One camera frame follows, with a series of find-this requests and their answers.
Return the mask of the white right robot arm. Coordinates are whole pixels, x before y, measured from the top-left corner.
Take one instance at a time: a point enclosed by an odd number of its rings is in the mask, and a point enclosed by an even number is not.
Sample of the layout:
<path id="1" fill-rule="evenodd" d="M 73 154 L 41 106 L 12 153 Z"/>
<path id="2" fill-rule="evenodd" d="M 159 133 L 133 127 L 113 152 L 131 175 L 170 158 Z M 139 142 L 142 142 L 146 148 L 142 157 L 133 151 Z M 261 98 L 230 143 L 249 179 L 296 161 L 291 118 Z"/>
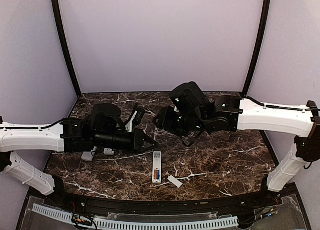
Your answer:
<path id="1" fill-rule="evenodd" d="M 320 158 L 320 116 L 314 101 L 306 105 L 274 105 L 253 98 L 220 96 L 215 101 L 192 102 L 189 97 L 173 99 L 174 107 L 163 107 L 153 123 L 178 137 L 191 131 L 207 132 L 264 130 L 295 135 L 294 142 L 275 170 L 266 178 L 266 188 L 255 202 L 267 206 L 307 163 Z"/>

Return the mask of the white remote with buttons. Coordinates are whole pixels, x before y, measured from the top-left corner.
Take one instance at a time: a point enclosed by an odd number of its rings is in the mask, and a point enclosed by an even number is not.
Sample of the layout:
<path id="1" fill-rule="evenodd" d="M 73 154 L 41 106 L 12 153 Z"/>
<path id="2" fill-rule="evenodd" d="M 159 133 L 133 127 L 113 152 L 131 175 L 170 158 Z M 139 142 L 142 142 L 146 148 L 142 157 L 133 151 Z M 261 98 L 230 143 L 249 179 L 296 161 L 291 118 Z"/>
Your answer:
<path id="1" fill-rule="evenodd" d="M 154 180 L 154 170 L 160 169 L 161 171 L 161 179 Z M 154 151 L 153 158 L 152 158 L 152 183 L 153 184 L 161 184 L 162 182 L 162 152 L 161 151 Z"/>

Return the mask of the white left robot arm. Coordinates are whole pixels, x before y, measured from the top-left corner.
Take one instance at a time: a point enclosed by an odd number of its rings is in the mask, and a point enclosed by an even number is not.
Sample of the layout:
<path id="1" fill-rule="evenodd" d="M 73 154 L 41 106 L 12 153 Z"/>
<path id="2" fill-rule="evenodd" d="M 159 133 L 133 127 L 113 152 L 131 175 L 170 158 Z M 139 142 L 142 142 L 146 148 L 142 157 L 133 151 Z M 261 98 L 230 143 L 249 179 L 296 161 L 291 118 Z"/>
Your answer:
<path id="1" fill-rule="evenodd" d="M 118 117 L 64 118 L 49 125 L 0 123 L 0 170 L 29 185 L 60 208 L 71 203 L 63 180 L 46 174 L 23 160 L 20 150 L 47 150 L 58 153 L 91 152 L 109 148 L 143 153 L 158 142 L 134 125 L 127 127 Z"/>

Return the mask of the white battery cover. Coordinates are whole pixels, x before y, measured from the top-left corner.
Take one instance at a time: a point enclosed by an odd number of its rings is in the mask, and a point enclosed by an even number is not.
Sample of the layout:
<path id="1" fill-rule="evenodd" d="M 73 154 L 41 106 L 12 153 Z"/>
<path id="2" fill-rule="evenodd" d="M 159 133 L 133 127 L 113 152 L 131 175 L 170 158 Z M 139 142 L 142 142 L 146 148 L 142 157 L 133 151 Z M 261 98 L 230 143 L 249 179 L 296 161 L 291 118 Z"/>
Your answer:
<path id="1" fill-rule="evenodd" d="M 179 181 L 177 178 L 175 178 L 172 175 L 170 175 L 167 179 L 169 182 L 174 184 L 177 188 L 180 188 L 183 185 L 183 183 L 181 181 Z"/>

